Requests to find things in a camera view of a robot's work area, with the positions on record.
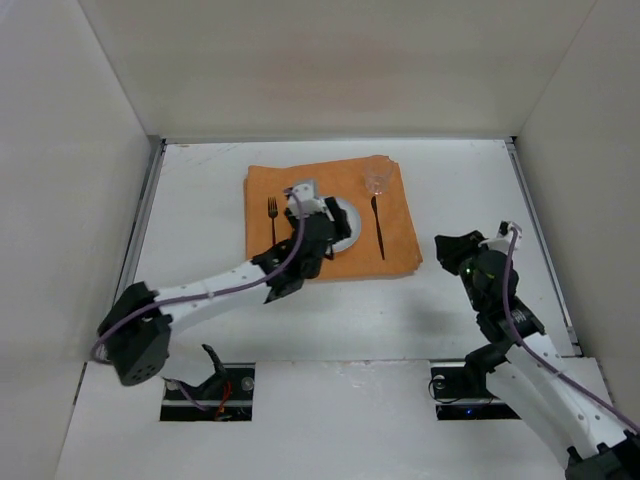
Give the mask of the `black knife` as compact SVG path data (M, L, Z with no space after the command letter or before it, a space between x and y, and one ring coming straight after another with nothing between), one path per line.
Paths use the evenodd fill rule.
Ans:
M376 234L377 234L380 255L382 260L386 260L384 240L383 240L382 229L381 229L380 220L379 220L378 202L377 202L376 195L373 195L371 197L370 204L371 204L371 208L375 218Z

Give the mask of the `orange cloth placemat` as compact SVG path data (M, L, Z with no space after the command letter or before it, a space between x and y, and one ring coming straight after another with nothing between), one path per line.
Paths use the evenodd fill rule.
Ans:
M283 209L283 190L293 184L314 179L319 193L351 202L362 220L356 243L321 267L320 280L344 280L410 274L422 263L419 242L405 197L400 167L394 170L388 189L378 202L379 220L386 260L382 260L370 200L364 181L363 158L274 168L251 165L245 180L245 252L248 258L272 246L271 221L267 199L275 196Z

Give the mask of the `clear drinking glass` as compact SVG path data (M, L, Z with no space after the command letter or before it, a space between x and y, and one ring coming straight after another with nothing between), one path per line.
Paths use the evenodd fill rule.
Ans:
M374 196L385 193L394 170L394 162L387 156L371 156L364 162L364 181Z

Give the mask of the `black fork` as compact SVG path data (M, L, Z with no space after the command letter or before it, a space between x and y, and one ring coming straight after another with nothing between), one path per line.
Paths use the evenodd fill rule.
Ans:
M268 208L268 216L271 221L271 240L272 244L276 245L277 243L277 232L276 232L276 219L279 214L277 199L275 196L271 196L267 200L267 208Z

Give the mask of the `white round plate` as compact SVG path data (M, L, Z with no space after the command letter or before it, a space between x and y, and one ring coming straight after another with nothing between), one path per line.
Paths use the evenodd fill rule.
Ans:
M357 208L348 200L322 195L315 180L295 183L287 195L288 207L296 220L313 214L323 214L335 228L335 239L326 253L340 253L351 248L362 231L362 220Z

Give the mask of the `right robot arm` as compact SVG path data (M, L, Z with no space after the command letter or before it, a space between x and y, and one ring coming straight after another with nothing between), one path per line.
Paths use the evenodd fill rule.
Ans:
M497 235L437 235L436 259L461 279L487 345L464 359L468 383L501 400L554 454L568 479L636 479L639 427L580 384L518 297L513 222Z

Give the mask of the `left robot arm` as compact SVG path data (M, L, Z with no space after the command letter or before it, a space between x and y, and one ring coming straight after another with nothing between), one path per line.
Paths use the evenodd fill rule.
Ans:
M333 259L334 244L351 234L347 213L334 197L310 200L300 217L291 208L285 214L291 238L226 273L164 290L138 282L123 291L99 325L94 345L105 351L122 385L139 385L153 376L191 390L222 385L222 363L211 346L197 358L183 356L172 338L234 309L297 292Z

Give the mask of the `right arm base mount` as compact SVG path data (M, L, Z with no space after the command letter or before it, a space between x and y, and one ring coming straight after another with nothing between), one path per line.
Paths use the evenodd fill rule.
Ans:
M430 367L428 392L439 421L519 420L502 400L489 393L462 362L436 362Z

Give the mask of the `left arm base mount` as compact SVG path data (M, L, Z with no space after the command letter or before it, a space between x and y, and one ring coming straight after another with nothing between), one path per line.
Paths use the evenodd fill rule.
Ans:
M207 379L198 386L165 382L161 422L248 422L253 415L256 365L223 363L203 344Z

